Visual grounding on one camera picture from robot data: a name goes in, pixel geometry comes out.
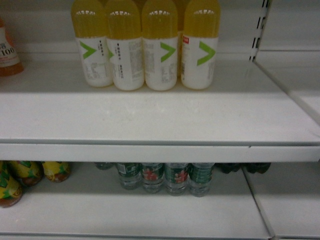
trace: product label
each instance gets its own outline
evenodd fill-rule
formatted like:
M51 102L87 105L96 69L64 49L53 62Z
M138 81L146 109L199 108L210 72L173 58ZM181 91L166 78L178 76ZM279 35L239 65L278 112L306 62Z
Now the product label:
M12 174L17 178L40 178L39 165L34 161L9 161Z
M183 35L181 80L187 87L203 89L214 77L218 38Z
M144 82L141 37L127 40L107 39L113 82L122 89Z
M7 163L0 161L0 198L16 199L22 193L20 184L9 174Z
M177 81L178 37L143 39L145 81L151 88Z
M76 41L88 84L96 87L112 84L106 37L76 38Z
M0 27L0 68L9 67L19 62L16 49L6 33L5 27Z
M117 163L118 173L122 177L134 177L139 174L140 165L139 163Z
M183 183L188 179L188 165L183 168L172 168L165 166L164 168L165 179L173 184Z
M160 179L164 175L165 166L163 163L159 163L158 165L141 165L141 174L145 180L155 181Z
M199 168L194 165L189 169L190 179L198 184L206 184L210 182L212 177L212 168Z

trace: green check mark logo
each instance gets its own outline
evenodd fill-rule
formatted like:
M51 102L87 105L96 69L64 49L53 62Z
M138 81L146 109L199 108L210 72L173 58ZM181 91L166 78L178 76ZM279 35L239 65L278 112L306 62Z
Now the green check mark logo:
M207 44L205 44L202 41L200 41L200 43L199 43L199 48L201 50L205 51L206 53L208 53L208 55L206 55L202 58L199 58L198 61L196 62L197 66L209 61L216 54L216 51L214 49L212 49L211 47L209 47Z
M88 58L97 51L96 49L84 44L82 41L80 41L80 46L86 50L86 52L82 55L83 59Z

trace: juice bottle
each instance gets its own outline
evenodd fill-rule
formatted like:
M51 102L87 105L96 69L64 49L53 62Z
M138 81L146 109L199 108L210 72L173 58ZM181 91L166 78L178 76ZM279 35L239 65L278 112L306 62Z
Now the juice bottle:
M18 74L23 70L24 67L0 17L0 77Z
M111 85L107 17L102 3L99 0L75 0L71 18L87 83L92 87Z
M178 72L181 75L182 37L184 33L185 11L190 0L173 0L178 13Z
M147 0L142 10L145 82L157 91L177 82L178 13L172 0Z
M125 91L144 84L141 21L132 0L108 0L107 44L114 85Z
M182 83L205 89L213 81L218 45L220 6L218 0L191 0L184 13Z

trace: shelf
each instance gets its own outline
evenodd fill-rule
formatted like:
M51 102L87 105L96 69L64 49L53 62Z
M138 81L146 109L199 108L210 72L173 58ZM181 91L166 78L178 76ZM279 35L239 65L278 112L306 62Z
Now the shelf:
M46 178L27 189L20 202L1 211L0 234L81 237L268 239L242 171L213 171L204 197L162 189L122 189L115 167L73 163L64 182Z
M220 60L208 89L179 82L165 92L90 87L77 61L24 66L0 81L0 159L294 162L320 156L320 126L252 62Z
M273 235L320 237L320 162L272 163L265 174L246 173Z

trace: beverage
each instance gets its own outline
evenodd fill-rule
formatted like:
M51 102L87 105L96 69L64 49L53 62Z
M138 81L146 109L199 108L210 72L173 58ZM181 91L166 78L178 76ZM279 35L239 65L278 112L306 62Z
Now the beverage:
M107 170L112 168L114 164L112 162L96 161L94 165L100 170Z
M178 13L172 0L147 0L142 10L145 82L157 91L177 82Z
M191 0L184 13L181 81L205 89L214 77L220 24L218 0Z
M145 81L138 7L132 0L108 0L105 11L114 85L125 91L138 89Z
M190 192L196 197L203 197L209 192L214 163L192 163L189 169Z
M188 185L188 163L166 163L165 188L173 196L181 195Z
M111 85L107 17L102 3L99 0L75 0L71 18L87 83L92 87Z
M21 185L10 175L6 161L0 161L0 207L8 208L19 202Z
M23 70L24 66L0 17L0 77L18 74Z
M139 163L118 162L116 164L120 184L124 189L133 190L140 186L141 174Z
M161 190L164 182L165 165L163 163L141 163L142 187L151 194Z
M70 174L70 165L63 161L43 161L43 172L47 179L54 183L61 183L66 180Z
M36 185L44 176L42 167L35 161L8 161L7 164L13 177L25 187Z

